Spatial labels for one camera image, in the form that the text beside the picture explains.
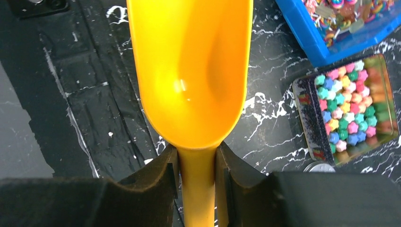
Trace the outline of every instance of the black marble surface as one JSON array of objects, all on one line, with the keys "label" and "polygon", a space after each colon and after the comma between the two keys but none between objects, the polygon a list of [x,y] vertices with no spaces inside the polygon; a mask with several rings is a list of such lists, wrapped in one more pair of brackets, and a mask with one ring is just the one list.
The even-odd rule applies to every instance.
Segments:
[{"label": "black marble surface", "polygon": [[[125,0],[70,3],[69,12],[18,21],[0,2],[0,178],[120,180],[166,147],[141,108]],[[360,54],[370,53],[387,60],[400,121],[400,29]],[[312,162],[290,85],[315,70],[275,1],[255,0],[246,102],[225,142],[266,175]],[[400,147],[398,138],[337,171],[401,185]]]}]

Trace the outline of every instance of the blue star bead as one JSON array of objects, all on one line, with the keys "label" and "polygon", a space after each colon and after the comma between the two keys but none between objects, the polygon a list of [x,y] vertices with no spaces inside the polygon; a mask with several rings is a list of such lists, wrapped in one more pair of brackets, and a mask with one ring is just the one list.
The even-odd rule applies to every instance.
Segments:
[{"label": "blue star bead", "polygon": [[334,81],[331,78],[326,78],[323,83],[323,87],[327,90],[331,90],[333,87]]},{"label": "blue star bead", "polygon": [[339,140],[340,140],[340,137],[339,137],[338,133],[330,132],[330,134],[329,134],[329,142],[330,143],[336,144]]},{"label": "blue star bead", "polygon": [[364,133],[363,131],[358,131],[357,137],[358,137],[358,143],[363,142],[366,140],[366,133]]},{"label": "blue star bead", "polygon": [[322,115],[324,123],[327,123],[331,119],[331,113],[329,111],[323,111]]},{"label": "blue star bead", "polygon": [[358,136],[356,134],[348,135],[347,143],[352,146],[355,146],[358,143]]}]

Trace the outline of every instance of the colorful star bead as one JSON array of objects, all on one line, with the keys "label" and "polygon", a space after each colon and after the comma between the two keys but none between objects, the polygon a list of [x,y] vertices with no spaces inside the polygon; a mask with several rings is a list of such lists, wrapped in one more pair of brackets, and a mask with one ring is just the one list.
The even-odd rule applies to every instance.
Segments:
[{"label": "colorful star bead", "polygon": [[332,117],[333,117],[334,119],[340,119],[340,118],[342,117],[342,114],[343,114],[343,111],[342,111],[339,107],[337,107],[337,109],[335,109],[335,110],[331,113],[331,115],[332,115]]},{"label": "colorful star bead", "polygon": [[338,120],[336,119],[329,120],[328,124],[330,126],[330,131],[334,131],[338,128]]},{"label": "colorful star bead", "polygon": [[321,86],[323,85],[325,79],[326,77],[324,75],[319,75],[314,79],[314,84],[316,84],[316,86]]},{"label": "colorful star bead", "polygon": [[327,109],[327,101],[324,99],[319,99],[320,109],[323,111]]},{"label": "colorful star bead", "polygon": [[367,79],[367,72],[366,70],[362,70],[358,72],[358,80],[365,81]]},{"label": "colorful star bead", "polygon": [[358,131],[358,125],[355,122],[349,123],[348,127],[348,134],[353,134]]},{"label": "colorful star bead", "polygon": [[340,140],[346,140],[348,137],[348,131],[347,130],[339,130],[338,132]]},{"label": "colorful star bead", "polygon": [[319,99],[325,99],[327,98],[327,93],[329,91],[327,89],[325,89],[324,87],[320,87],[317,89],[317,96],[319,97]]},{"label": "colorful star bead", "polygon": [[358,143],[358,136],[356,134],[351,134],[347,138],[347,143],[355,146]]},{"label": "colorful star bead", "polygon": [[343,91],[342,96],[344,96],[344,102],[350,102],[352,95],[349,91]]},{"label": "colorful star bead", "polygon": [[360,131],[366,131],[366,129],[367,129],[367,123],[365,122],[365,121],[363,121],[363,122],[361,122],[361,123],[359,123],[358,124],[358,129],[360,130]]},{"label": "colorful star bead", "polygon": [[355,123],[359,124],[361,122],[364,121],[364,116],[361,113],[358,113],[355,115],[355,119],[354,119]]},{"label": "colorful star bead", "polygon": [[336,132],[330,132],[329,134],[329,142],[336,144],[340,140],[338,133]]},{"label": "colorful star bead", "polygon": [[343,113],[348,113],[349,112],[349,108],[350,108],[350,104],[349,103],[344,103],[340,106],[341,110],[343,111]]},{"label": "colorful star bead", "polygon": [[348,73],[348,78],[351,81],[356,81],[358,79],[358,72],[352,71],[352,72]]},{"label": "colorful star bead", "polygon": [[359,106],[356,103],[351,103],[349,107],[349,111],[353,112],[354,114],[359,113]]},{"label": "colorful star bead", "polygon": [[324,123],[327,123],[331,119],[331,113],[329,111],[323,111],[322,116]]},{"label": "colorful star bead", "polygon": [[365,65],[365,64],[363,63],[363,61],[362,61],[362,60],[359,60],[359,61],[355,62],[355,68],[354,68],[354,70],[355,70],[355,71],[361,71],[361,70],[363,70],[364,65]]},{"label": "colorful star bead", "polygon": [[338,78],[338,69],[328,72],[327,76],[331,79],[337,79]]},{"label": "colorful star bead", "polygon": [[347,70],[347,73],[350,73],[354,70],[355,68],[355,64],[354,63],[350,63],[348,65],[345,66],[345,69]]},{"label": "colorful star bead", "polygon": [[336,97],[334,100],[336,101],[337,105],[342,105],[345,101],[345,97],[341,93],[338,93],[338,94],[336,94]]},{"label": "colorful star bead", "polygon": [[339,130],[347,129],[348,124],[349,124],[348,121],[345,120],[344,118],[339,119]]},{"label": "colorful star bead", "polygon": [[369,126],[369,127],[366,129],[366,136],[367,136],[367,137],[372,137],[372,136],[374,136],[374,135],[376,135],[376,128],[375,128],[375,127],[372,127],[372,126]]},{"label": "colorful star bead", "polygon": [[332,112],[337,109],[337,102],[335,100],[327,101],[327,110]]},{"label": "colorful star bead", "polygon": [[349,80],[348,76],[343,76],[340,81],[343,87],[348,87],[349,83],[351,83],[351,80]]},{"label": "colorful star bead", "polygon": [[339,140],[339,141],[336,143],[336,151],[338,151],[338,152],[343,152],[343,151],[345,151],[346,149],[347,149],[347,143],[346,143],[345,141]]},{"label": "colorful star bead", "polygon": [[375,116],[366,118],[366,123],[369,126],[375,127],[377,125],[377,118]]}]

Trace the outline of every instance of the pink star bead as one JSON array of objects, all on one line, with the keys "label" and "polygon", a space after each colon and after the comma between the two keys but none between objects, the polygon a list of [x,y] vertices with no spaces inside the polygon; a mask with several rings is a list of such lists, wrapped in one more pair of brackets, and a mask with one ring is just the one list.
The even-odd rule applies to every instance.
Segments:
[{"label": "pink star bead", "polygon": [[366,129],[366,136],[367,136],[367,137],[372,137],[372,136],[374,136],[374,135],[376,135],[376,128],[375,128],[375,127],[372,127],[372,126],[369,126],[369,127]]},{"label": "pink star bead", "polygon": [[348,65],[345,66],[345,69],[347,70],[347,73],[352,72],[354,70],[354,68],[355,68],[355,64],[354,63],[348,64]]},{"label": "pink star bead", "polygon": [[366,70],[362,70],[358,72],[358,80],[360,81],[365,81],[367,78],[367,72]]},{"label": "pink star bead", "polygon": [[343,152],[343,151],[345,151],[346,149],[347,149],[347,143],[346,143],[345,141],[339,140],[339,141],[336,143],[336,151],[338,151],[338,152]]},{"label": "pink star bead", "polygon": [[359,105],[356,103],[351,103],[351,105],[349,106],[349,111],[354,114],[358,114],[359,113]]},{"label": "pink star bead", "polygon": [[330,77],[332,80],[337,79],[338,78],[338,69],[328,72],[327,76]]},{"label": "pink star bead", "polygon": [[345,89],[349,91],[350,93],[354,92],[355,89],[357,88],[357,85],[354,82],[349,83],[348,87]]},{"label": "pink star bead", "polygon": [[327,101],[324,99],[319,99],[320,109],[323,111],[327,109]]},{"label": "pink star bead", "polygon": [[340,119],[342,117],[343,111],[337,107],[337,109],[335,109],[332,113],[331,116],[334,119]]},{"label": "pink star bead", "polygon": [[364,86],[364,89],[362,91],[359,92],[362,97],[368,97],[370,94],[370,89],[366,86]]},{"label": "pink star bead", "polygon": [[351,123],[349,123],[347,130],[348,130],[348,134],[357,133],[358,125],[355,122],[351,122]]}]

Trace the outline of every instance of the yellow plastic scoop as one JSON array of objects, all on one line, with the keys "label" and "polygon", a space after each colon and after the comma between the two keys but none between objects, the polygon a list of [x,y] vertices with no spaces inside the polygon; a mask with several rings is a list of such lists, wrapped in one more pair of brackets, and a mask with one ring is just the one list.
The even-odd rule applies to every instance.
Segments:
[{"label": "yellow plastic scoop", "polygon": [[241,114],[252,0],[127,0],[139,92],[178,148],[185,225],[214,226],[216,147]]}]

